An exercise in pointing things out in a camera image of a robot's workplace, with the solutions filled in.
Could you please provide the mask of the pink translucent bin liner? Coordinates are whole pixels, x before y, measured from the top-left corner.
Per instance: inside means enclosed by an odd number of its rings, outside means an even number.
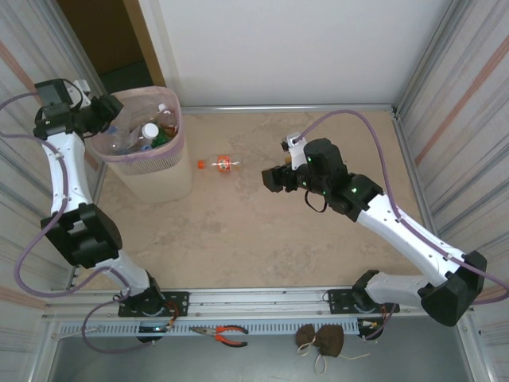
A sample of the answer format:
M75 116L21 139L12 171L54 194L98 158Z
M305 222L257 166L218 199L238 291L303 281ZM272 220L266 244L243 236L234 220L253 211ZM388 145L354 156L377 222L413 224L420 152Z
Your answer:
M116 92L114 96L122 103L123 109L120 114L130 112L135 123L155 123L159 131L163 131L157 122L158 105L165 103L177 117L178 132L170 142L145 152L127 152L123 155L109 155L107 153L104 133L98 134L90 141L91 148L107 164L119 164L127 167L137 165L151 165L157 161L167 161L171 166L181 159L181 153L185 146L185 129L181 115L181 105L175 92L168 88L150 86L133 88Z

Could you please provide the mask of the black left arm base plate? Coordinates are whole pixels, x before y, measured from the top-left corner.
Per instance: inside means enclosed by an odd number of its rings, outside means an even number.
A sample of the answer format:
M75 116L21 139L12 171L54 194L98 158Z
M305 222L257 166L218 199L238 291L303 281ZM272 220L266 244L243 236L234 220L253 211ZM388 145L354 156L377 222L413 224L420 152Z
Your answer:
M188 315L190 293L186 291L162 291L163 305L157 313L147 314L140 310L131 310L122 302L118 309L121 318L172 318L174 315L186 317Z

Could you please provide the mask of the orange handled pliers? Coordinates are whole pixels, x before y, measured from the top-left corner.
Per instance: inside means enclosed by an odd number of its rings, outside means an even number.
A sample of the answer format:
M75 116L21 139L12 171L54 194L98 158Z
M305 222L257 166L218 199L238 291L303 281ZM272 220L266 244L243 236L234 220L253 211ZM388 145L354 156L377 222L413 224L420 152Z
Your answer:
M200 335L214 337L214 339L220 342L223 345L226 345L231 348L243 348L248 345L246 341L231 341L223 336L225 332L239 332L243 334L248 334L249 331L242 326L238 325L220 325L215 328L208 328L204 326L194 326L189 328L192 332L198 333Z

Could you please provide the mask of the orange cap orange label bottle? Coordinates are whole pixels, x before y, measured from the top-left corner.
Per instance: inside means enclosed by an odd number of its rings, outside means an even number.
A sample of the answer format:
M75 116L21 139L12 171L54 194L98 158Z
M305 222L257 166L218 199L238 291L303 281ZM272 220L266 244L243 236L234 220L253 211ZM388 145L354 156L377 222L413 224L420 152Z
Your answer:
M199 170L211 170L218 173L231 173L239 170L243 164L240 154L214 154L206 159L197 161Z

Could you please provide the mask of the aluminium table edge rail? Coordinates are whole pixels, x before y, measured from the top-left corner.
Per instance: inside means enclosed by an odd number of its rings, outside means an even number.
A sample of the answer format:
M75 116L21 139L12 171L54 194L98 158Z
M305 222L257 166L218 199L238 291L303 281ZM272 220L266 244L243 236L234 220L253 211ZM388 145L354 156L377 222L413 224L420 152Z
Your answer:
M241 105L241 106L195 106L183 107L185 115L204 114L250 114L250 113L290 113L290 112L329 112L339 109L354 111L392 111L389 103L338 103L338 104L299 104L299 105Z

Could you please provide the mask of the cream ribbed waste bin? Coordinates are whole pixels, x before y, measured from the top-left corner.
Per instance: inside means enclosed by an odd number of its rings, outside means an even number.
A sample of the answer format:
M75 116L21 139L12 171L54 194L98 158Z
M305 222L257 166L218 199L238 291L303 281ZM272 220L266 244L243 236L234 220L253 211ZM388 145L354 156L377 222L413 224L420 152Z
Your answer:
M181 159L174 166L163 160L132 168L119 164L107 166L136 197L146 203L181 199L192 189L192 168L186 138Z

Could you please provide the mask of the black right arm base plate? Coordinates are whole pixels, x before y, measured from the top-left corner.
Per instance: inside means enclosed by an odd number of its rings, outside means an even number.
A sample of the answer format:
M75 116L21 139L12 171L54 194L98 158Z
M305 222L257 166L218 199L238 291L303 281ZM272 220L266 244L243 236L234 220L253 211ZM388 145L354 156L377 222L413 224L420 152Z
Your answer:
M358 299L351 287L327 290L322 300L328 303L330 314L389 314L392 308L395 313L401 310L399 304L376 304L369 298L367 301Z

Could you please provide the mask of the aluminium mounting rail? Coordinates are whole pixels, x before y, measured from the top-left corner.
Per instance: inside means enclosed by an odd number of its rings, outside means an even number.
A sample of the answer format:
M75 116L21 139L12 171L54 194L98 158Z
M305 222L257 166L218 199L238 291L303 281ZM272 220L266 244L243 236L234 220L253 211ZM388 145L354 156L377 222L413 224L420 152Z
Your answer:
M317 318L330 314L323 287L190 289L187 319ZM109 306L95 315L116 318L119 305L112 290L82 290L46 304L45 318L79 319L102 302ZM380 314L342 314L346 317L378 317Z

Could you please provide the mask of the brown cloth pouch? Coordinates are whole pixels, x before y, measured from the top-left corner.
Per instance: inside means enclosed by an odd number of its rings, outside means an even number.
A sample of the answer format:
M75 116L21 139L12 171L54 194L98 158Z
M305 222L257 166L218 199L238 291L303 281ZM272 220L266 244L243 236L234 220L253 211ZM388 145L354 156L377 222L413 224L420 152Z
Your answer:
M316 332L312 324L301 326L295 334L295 342L298 348L305 348L313 343Z
M314 345L320 355L338 357L344 346L344 330L341 325L323 325L317 331Z

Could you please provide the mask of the wooden door frame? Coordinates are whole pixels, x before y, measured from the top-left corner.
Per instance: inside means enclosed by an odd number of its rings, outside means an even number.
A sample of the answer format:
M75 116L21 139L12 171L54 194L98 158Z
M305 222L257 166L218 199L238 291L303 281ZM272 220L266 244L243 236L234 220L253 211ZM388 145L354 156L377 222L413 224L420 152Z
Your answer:
M142 51L142 55L146 62L153 84L156 86L165 86L165 79L157 59L157 54L150 37L148 25L143 16L139 0L122 0L122 3L126 8L128 18L130 19L130 23L133 27L134 34Z

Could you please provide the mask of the white cap lime label bottle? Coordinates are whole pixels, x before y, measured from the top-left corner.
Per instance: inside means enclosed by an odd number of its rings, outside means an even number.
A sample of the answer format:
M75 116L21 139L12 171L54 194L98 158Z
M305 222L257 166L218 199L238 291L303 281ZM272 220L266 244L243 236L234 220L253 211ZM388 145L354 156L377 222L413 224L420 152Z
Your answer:
M145 123L130 132L128 141L129 152L139 152L142 146L150 145L159 133L159 127L155 123Z

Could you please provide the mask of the brown wooden panel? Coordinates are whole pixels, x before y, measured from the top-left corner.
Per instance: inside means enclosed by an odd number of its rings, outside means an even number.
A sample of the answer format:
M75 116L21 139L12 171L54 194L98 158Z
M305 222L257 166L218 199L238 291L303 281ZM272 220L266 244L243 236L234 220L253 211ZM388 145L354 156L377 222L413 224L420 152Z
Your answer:
M98 74L143 60L123 0L56 0Z

